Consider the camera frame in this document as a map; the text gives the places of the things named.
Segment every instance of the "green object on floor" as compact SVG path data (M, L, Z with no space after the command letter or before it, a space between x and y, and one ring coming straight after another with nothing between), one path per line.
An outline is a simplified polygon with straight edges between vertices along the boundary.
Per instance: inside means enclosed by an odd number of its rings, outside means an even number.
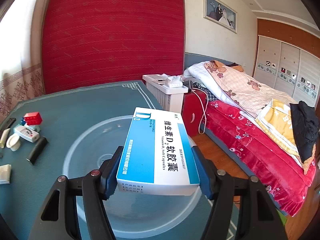
M279 210L277 210L277 212L279 214L279 217L281 219L283 226L285 226L285 223L287 222L287 218Z

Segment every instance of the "red mattress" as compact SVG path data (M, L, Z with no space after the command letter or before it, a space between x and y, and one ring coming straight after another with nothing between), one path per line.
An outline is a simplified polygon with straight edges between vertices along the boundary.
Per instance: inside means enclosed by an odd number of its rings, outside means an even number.
M44 19L46 94L183 72L184 0L50 0Z
M299 211L316 173L314 161L303 175L303 169L238 108L219 100L208 104L206 127L267 186L281 210L291 216Z

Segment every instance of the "vitamin d2 soft capsules box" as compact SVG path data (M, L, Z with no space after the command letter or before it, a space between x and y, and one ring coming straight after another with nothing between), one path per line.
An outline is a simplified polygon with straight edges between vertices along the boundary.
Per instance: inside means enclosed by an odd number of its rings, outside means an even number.
M200 184L181 114L137 107L122 152L120 191L191 195Z

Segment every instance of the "floral red bed sheet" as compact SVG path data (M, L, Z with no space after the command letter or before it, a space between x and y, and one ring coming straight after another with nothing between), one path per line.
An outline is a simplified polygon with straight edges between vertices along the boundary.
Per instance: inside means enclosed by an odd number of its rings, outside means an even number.
M263 131L239 113L239 109L219 100L209 102L207 129L210 129L254 172L281 210L294 216L311 186L315 162L303 170Z

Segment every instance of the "white remote control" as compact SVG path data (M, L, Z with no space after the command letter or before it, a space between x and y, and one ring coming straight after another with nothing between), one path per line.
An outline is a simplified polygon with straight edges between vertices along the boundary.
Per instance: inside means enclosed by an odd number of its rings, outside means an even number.
M18 125L17 127L15 127L14 132L18 134L20 137L30 142L35 142L40 137L39 133L29 129L28 127L24 127L22 125Z

